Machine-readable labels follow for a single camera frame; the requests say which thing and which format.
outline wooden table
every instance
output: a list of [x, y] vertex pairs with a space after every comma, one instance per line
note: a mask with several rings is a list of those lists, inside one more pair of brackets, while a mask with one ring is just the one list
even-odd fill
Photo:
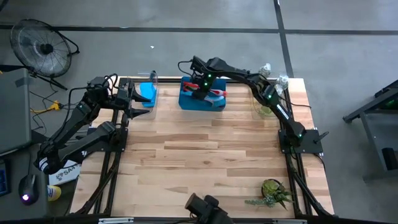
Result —
[[[261, 195], [264, 179], [278, 179], [289, 188], [285, 157], [280, 153], [275, 116], [260, 119], [251, 108], [245, 85], [227, 85], [227, 106], [222, 112], [183, 111], [178, 105], [179, 84], [159, 84], [153, 120], [133, 120], [119, 166], [112, 216], [188, 217], [189, 196], [212, 195], [220, 207], [236, 218], [292, 218], [287, 210], [246, 205]], [[290, 100], [308, 105], [304, 81], [289, 80]], [[313, 127], [309, 108], [293, 106], [294, 117]], [[101, 110], [94, 125], [110, 121], [112, 111]], [[91, 196], [100, 179], [104, 153], [96, 152], [81, 167], [71, 212]], [[307, 184], [323, 207], [333, 213], [328, 184], [319, 158], [303, 154]], [[298, 188], [300, 208], [305, 212]], [[108, 190], [105, 189], [103, 207]]]

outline succulent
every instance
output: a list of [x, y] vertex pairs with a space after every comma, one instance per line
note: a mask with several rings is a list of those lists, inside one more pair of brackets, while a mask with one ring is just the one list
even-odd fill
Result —
[[287, 198], [291, 193], [286, 191], [285, 187], [274, 179], [268, 179], [262, 183], [261, 193], [263, 198], [245, 200], [244, 202], [250, 205], [267, 205], [270, 208], [274, 207], [276, 203], [280, 203], [285, 209], [284, 202], [292, 202]]

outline white label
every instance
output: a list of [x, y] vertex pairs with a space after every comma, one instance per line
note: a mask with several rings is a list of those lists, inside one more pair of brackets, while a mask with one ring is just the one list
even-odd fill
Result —
[[44, 169], [45, 169], [47, 166], [48, 166], [48, 164], [45, 162], [45, 163], [43, 164], [43, 166], [40, 166], [40, 170], [41, 170], [41, 171], [44, 171]]
[[278, 110], [285, 116], [286, 119], [289, 119], [289, 116], [287, 116], [287, 114], [280, 105], [276, 105], [276, 108], [278, 108]]
[[47, 157], [45, 157], [44, 159], [42, 159], [42, 160], [39, 162], [39, 167], [41, 167], [41, 166], [43, 165], [44, 162], [47, 162]]

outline gray concrete floor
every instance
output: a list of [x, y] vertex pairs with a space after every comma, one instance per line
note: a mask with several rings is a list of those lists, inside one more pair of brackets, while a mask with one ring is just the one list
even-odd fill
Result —
[[[280, 0], [280, 5], [286, 29], [398, 29], [398, 2], [393, 0]], [[3, 23], [24, 18], [63, 26], [277, 28], [271, 0], [13, 0], [0, 12]], [[285, 71], [278, 34], [62, 33], [81, 50], [68, 73], [57, 79], [68, 87], [110, 73], [135, 75], [156, 70], [162, 76], [181, 76], [177, 62], [192, 55], [218, 56], [251, 70], [270, 62], [274, 72]], [[9, 30], [0, 30], [0, 34], [0, 63], [19, 64], [9, 46]], [[320, 131], [330, 132], [323, 149], [335, 213], [344, 218], [398, 222], [398, 182], [362, 181], [363, 175], [380, 169], [379, 161], [361, 122], [345, 124], [341, 119], [397, 79], [398, 37], [288, 35], [287, 42], [294, 75], [305, 79], [314, 122]], [[52, 92], [38, 80], [31, 90], [44, 96]], [[76, 92], [72, 101], [78, 101], [82, 93]], [[67, 93], [59, 91], [51, 99], [66, 103]], [[41, 99], [31, 96], [31, 105], [42, 108]], [[41, 116], [46, 135], [59, 128], [64, 116], [65, 111]], [[64, 197], [58, 203], [58, 214], [64, 212], [67, 202]]]

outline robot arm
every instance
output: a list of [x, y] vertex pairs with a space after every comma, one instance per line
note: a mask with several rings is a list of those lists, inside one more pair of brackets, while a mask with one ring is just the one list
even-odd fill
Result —
[[138, 95], [134, 82], [128, 81], [119, 85], [118, 93], [109, 94], [109, 83], [105, 77], [96, 77], [88, 82], [86, 92], [66, 123], [47, 141], [45, 141], [37, 153], [34, 165], [45, 174], [54, 174], [60, 170], [67, 160], [75, 153], [88, 149], [97, 142], [117, 141], [118, 134], [115, 125], [106, 121], [95, 132], [83, 139], [65, 147], [65, 143], [84, 125], [93, 122], [101, 108], [123, 110], [122, 122], [128, 124], [128, 118], [133, 119], [147, 110], [137, 110], [131, 107], [131, 101], [150, 102], [150, 100]]
[[190, 68], [194, 72], [201, 74], [195, 76], [193, 80], [194, 83], [199, 85], [199, 88], [192, 93], [194, 98], [203, 100], [217, 77], [228, 77], [243, 83], [249, 86], [255, 99], [261, 105], [270, 108], [284, 124], [288, 142], [295, 147], [300, 145], [306, 133], [304, 126], [294, 121], [290, 113], [281, 105], [276, 89], [264, 76], [258, 73], [250, 74], [247, 70], [229, 66], [224, 60], [218, 57], [209, 59], [205, 63], [200, 58], [194, 56]]
[[185, 209], [197, 216], [196, 224], [233, 224], [228, 213], [218, 206], [218, 200], [211, 195], [206, 195], [203, 200], [193, 193]]

